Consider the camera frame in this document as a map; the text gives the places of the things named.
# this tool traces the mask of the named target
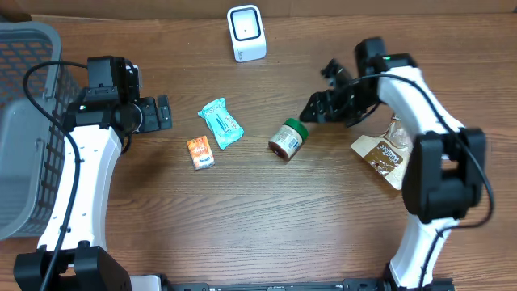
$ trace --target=black cable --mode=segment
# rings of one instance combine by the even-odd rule
[[[124,63],[126,65],[129,65],[129,67],[131,68],[131,72],[133,72],[135,70],[135,66],[132,64],[132,62],[130,60],[128,60],[127,58],[124,59]]]
[[[82,103],[82,101],[86,98],[86,88],[82,88],[80,91],[79,91],[79,94],[78,96],[76,97],[76,99],[74,100],[75,103]]]
[[[479,175],[481,176],[481,179],[483,180],[483,184],[486,187],[486,192],[487,192],[487,195],[489,198],[488,212],[487,212],[486,216],[483,219],[481,219],[479,222],[469,224],[469,225],[464,225],[464,226],[447,226],[447,227],[442,228],[441,230],[439,230],[436,233],[436,236],[433,239],[433,242],[429,248],[429,251],[427,252],[426,260],[424,261],[424,265],[422,266],[422,275],[420,276],[420,281],[418,283],[418,289],[420,289],[422,291],[423,290],[423,281],[424,281],[424,278],[426,275],[427,266],[429,265],[429,261],[431,260],[432,253],[436,247],[436,243],[438,242],[438,239],[442,238],[443,233],[447,230],[471,229],[471,228],[477,228],[477,227],[480,227],[480,226],[483,226],[484,224],[486,224],[492,218],[492,215],[494,213],[494,193],[492,191],[492,187],[490,186],[490,182],[488,181],[488,178],[486,177],[485,172],[479,165],[479,162],[477,162],[476,158],[474,157],[474,155],[472,154],[472,152],[470,151],[468,146],[460,139],[460,137],[458,137],[456,132],[454,130],[452,130],[451,127],[448,126],[448,124],[445,122],[443,117],[439,114],[435,105],[432,103],[431,98],[429,98],[427,93],[415,81],[412,81],[412,80],[409,80],[408,78],[404,78],[404,77],[397,76],[394,74],[373,74],[373,75],[356,78],[356,79],[352,80],[347,86],[354,85],[354,83],[357,83],[357,82],[360,82],[360,81],[366,80],[366,79],[371,79],[371,78],[394,78],[396,80],[410,84],[415,89],[417,89],[418,92],[420,92],[420,94],[422,94],[423,98],[427,101],[427,103],[429,104],[429,107],[431,108],[433,113],[435,113],[435,116],[436,116],[436,119],[438,120],[438,122],[451,134],[451,136],[460,145],[460,148],[467,154],[467,156],[473,162],[474,166],[476,167],[477,171],[479,172]]]
[[[43,114],[57,129],[59,129],[66,138],[68,138],[72,149],[74,149],[74,156],[75,156],[75,172],[74,172],[74,182],[72,183],[72,191],[70,193],[70,198],[68,201],[68,205],[66,206],[66,212],[65,217],[63,218],[63,224],[60,227],[60,233],[59,237],[57,239],[56,247],[54,248],[54,253],[52,255],[52,258],[50,259],[50,263],[47,268],[47,272],[45,273],[45,277],[43,279],[43,282],[40,286],[40,291],[45,291],[48,288],[48,285],[50,284],[50,281],[53,278],[54,268],[56,267],[57,262],[57,255],[63,246],[63,241],[65,240],[65,234],[68,231],[68,224],[70,221],[70,215],[72,214],[72,208],[74,207],[74,201],[75,201],[75,195],[78,191],[78,183],[79,183],[79,173],[81,170],[81,156],[79,154],[79,148],[78,145],[75,143],[72,136],[63,128],[63,126],[57,121],[53,116],[48,114],[35,100],[34,97],[32,97],[31,92],[28,88],[29,83],[29,77],[31,74],[36,71],[39,68],[43,68],[47,65],[73,65],[80,68],[87,69],[86,65],[74,63],[71,61],[45,61],[42,62],[39,65],[35,65],[31,67],[26,73],[25,76],[23,76],[23,91],[25,92],[25,95],[29,99],[29,101],[34,105],[34,107]]]
[[[126,143],[126,146],[124,147],[124,149],[120,152],[120,154],[125,154],[128,152],[129,150],[129,147],[131,146],[131,142],[132,142],[132,134],[128,134],[128,142]]]
[[[373,105],[373,108],[370,109],[369,112],[366,112],[366,114],[364,114],[363,116],[361,116],[361,118],[359,118],[358,120],[356,120],[353,124],[350,124],[348,125],[348,127],[351,127],[351,126],[354,126],[356,124],[359,124],[361,122],[363,122],[365,119],[367,119],[373,112],[375,112],[375,110],[377,110],[377,108],[379,107],[380,105],[380,102],[377,102],[375,103],[375,105]]]
[[[347,85],[345,85],[345,87],[344,87],[343,89],[346,89],[346,88],[347,88],[347,87],[349,87],[350,85],[351,85],[351,84],[350,84],[350,83],[348,83]],[[345,110],[347,110],[347,107],[348,107],[348,105],[350,104],[350,102],[352,102],[352,99],[353,99],[353,98],[352,98],[352,97],[350,97],[350,98],[347,100],[347,102],[346,102],[343,106],[341,106],[341,108],[340,108],[339,110],[337,110],[336,112],[331,112],[331,113],[330,113],[330,117],[331,117],[332,119],[335,119],[335,118],[336,118],[336,116],[340,116],[343,112],[345,112]]]

